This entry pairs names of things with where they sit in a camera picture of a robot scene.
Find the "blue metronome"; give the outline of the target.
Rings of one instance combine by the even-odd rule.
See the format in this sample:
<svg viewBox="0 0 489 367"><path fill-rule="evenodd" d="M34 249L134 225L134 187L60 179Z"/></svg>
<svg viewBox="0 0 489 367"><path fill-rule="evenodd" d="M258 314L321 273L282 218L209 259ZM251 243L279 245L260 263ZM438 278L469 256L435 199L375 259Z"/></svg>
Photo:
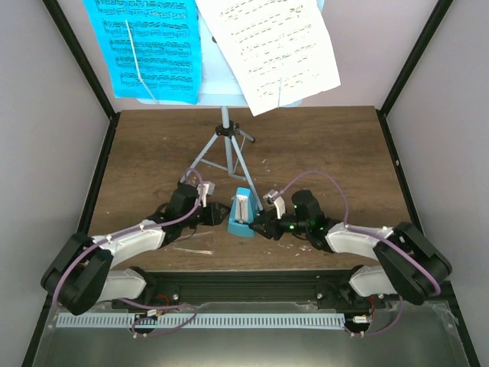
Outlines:
<svg viewBox="0 0 489 367"><path fill-rule="evenodd" d="M250 228L258 213L258 206L253 193L239 187L233 196L232 209L228 217L227 232L243 238L253 238L255 232Z"/></svg>

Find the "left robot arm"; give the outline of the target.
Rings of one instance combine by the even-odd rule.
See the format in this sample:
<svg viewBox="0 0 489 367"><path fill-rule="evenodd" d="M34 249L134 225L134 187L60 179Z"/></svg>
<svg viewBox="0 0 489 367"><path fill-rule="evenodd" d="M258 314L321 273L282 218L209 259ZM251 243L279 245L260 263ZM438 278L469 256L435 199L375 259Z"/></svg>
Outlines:
<svg viewBox="0 0 489 367"><path fill-rule="evenodd" d="M108 235L72 234L40 280L54 304L80 315L105 301L119 301L150 310L156 300L156 283L139 267L116 266L136 255L175 242L184 229L218 226L230 206L208 201L213 183L197 187L181 183L170 201L161 204L140 223Z"/></svg>

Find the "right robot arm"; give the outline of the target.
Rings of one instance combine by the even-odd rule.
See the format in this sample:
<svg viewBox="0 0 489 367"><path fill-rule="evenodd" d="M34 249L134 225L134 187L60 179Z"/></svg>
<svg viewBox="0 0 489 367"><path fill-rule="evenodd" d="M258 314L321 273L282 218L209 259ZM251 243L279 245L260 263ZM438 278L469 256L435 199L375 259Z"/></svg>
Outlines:
<svg viewBox="0 0 489 367"><path fill-rule="evenodd" d="M303 235L317 250L377 261L375 267L352 270L347 284L340 287L340 301L346 307L356 308L367 297L380 294L396 294L421 305L440 294L442 282L452 273L449 260L410 222L381 228L352 226L327 217L310 190L292 195L292 212L275 191L267 201L273 209L249 225L266 239L279 240L284 233Z"/></svg>

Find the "clear metronome cover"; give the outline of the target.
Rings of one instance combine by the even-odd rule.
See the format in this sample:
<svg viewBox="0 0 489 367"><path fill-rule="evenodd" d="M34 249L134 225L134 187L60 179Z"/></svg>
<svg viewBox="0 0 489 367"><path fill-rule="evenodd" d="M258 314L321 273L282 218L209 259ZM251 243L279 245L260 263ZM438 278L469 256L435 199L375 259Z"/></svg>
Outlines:
<svg viewBox="0 0 489 367"><path fill-rule="evenodd" d="M215 232L196 232L184 235L169 245L169 248L178 252L197 255L215 254Z"/></svg>

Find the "white sheet music page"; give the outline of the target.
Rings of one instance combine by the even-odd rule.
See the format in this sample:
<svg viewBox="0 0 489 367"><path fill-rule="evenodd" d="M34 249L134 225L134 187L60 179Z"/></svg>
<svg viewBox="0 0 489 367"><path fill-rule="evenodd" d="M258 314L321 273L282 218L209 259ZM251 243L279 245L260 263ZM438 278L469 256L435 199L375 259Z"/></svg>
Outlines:
<svg viewBox="0 0 489 367"><path fill-rule="evenodd" d="M341 84L315 1L198 1L252 115Z"/></svg>

